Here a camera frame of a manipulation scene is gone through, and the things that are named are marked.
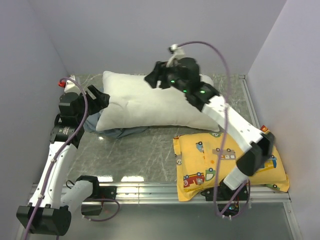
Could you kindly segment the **blue striped pillowcase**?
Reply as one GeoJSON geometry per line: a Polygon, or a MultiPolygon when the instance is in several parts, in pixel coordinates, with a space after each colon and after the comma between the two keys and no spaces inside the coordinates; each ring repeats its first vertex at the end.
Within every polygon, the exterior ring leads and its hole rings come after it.
{"type": "MultiPolygon", "coordinates": [[[[111,96],[109,99],[109,105],[106,108],[107,110],[115,111],[116,108],[120,108],[122,104],[121,98],[117,96],[111,96]]],[[[97,124],[100,120],[104,110],[100,110],[97,113],[94,113],[86,119],[85,123],[83,124],[84,130],[89,133],[100,134],[106,137],[111,137],[114,139],[120,139],[132,134],[139,134],[144,132],[148,129],[147,126],[138,126],[138,127],[131,127],[131,128],[112,128],[102,131],[97,131],[97,124]]]]}

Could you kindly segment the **white pillow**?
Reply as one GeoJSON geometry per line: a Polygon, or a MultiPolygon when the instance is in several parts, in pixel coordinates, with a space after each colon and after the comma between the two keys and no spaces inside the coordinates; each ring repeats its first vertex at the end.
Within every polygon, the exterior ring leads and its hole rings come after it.
{"type": "Polygon", "coordinates": [[[151,126],[183,126],[218,131],[219,125],[171,87],[151,88],[142,75],[104,71],[103,92],[110,96],[97,131],[151,126]]]}

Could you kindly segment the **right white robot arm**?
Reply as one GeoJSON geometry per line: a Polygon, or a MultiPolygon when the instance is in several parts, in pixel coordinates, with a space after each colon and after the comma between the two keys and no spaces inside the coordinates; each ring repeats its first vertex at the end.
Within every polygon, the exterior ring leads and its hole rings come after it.
{"type": "Polygon", "coordinates": [[[202,81],[195,59],[184,57],[172,63],[158,61],[144,80],[153,89],[172,87],[184,93],[193,107],[223,127],[243,151],[236,166],[223,179],[220,194],[224,199],[233,199],[238,188],[271,158],[275,136],[271,132],[263,133],[247,122],[227,104],[217,89],[202,81]]]}

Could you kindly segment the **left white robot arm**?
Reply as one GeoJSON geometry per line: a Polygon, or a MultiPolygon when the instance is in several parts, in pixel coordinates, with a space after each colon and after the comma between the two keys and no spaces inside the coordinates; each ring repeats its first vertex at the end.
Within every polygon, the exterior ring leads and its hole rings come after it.
{"type": "Polygon", "coordinates": [[[88,116],[108,107],[110,95],[90,85],[81,93],[68,92],[59,98],[59,114],[50,133],[47,161],[32,197],[19,206],[16,217],[29,234],[64,236],[71,224],[73,212],[86,199],[96,201],[101,195],[96,176],[82,175],[75,185],[63,193],[64,182],[84,134],[88,116]]]}

